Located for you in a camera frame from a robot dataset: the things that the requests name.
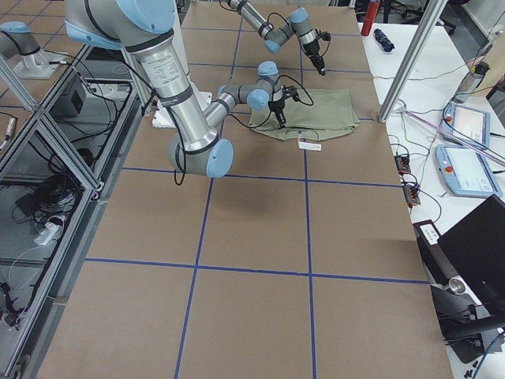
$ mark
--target sticker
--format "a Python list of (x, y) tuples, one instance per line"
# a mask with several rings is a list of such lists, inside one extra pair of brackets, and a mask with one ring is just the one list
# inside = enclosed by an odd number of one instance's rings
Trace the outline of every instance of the sticker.
[(142, 62), (142, 66), (156, 88), (163, 87), (181, 76), (175, 57), (170, 53), (154, 62)]
[(314, 152), (320, 152), (321, 151), (321, 144), (312, 144), (310, 142), (304, 142), (301, 140), (301, 134), (302, 132), (298, 132), (298, 147), (301, 148), (302, 150), (312, 150)]
[(430, 223), (420, 226), (423, 235), (425, 235), (430, 245), (436, 245), (439, 243), (439, 234), (436, 232), (433, 225)]

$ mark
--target green cloth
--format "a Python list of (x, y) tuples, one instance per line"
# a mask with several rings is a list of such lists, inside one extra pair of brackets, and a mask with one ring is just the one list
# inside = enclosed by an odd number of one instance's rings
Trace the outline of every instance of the green cloth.
[[(288, 99), (284, 108), (286, 116), (284, 128), (279, 128), (273, 113), (262, 126), (258, 126), (267, 118), (268, 107), (262, 111), (252, 111), (249, 127), (255, 132), (283, 141), (298, 138), (299, 131), (302, 132), (302, 138), (322, 141), (352, 133), (360, 125), (351, 105), (348, 90), (308, 89), (307, 91), (314, 100), (314, 105), (308, 107)], [(310, 103), (303, 90), (299, 90), (299, 94), (301, 101)]]

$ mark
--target metal frame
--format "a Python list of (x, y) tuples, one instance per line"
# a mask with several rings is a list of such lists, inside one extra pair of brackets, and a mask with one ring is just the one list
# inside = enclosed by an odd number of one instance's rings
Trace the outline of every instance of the metal frame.
[(395, 79), (389, 88), (389, 91), (384, 99), (383, 106), (380, 108), (379, 122), (386, 122), (393, 108), (395, 107), (398, 98), (400, 97), (403, 88), (407, 80), (409, 79), (410, 73), (413, 70), (414, 65), (419, 58), (419, 55), (423, 51), (425, 44), (428, 42), (428, 38), (432, 33), (433, 27), (440, 18), (440, 14), (445, 8), (448, 0), (431, 0), (428, 7), (425, 10), (421, 22), (417, 27), (416, 33), (412, 38), (412, 42), (407, 49), (405, 58), (402, 60), (398, 72), (395, 75)]
[(7, 83), (14, 95), (21, 101), (23, 107), (32, 112), (35, 112), (39, 107), (39, 103), (34, 99), (29, 90), (19, 80), (14, 71), (7, 64), (7, 60), (0, 54), (0, 78)]

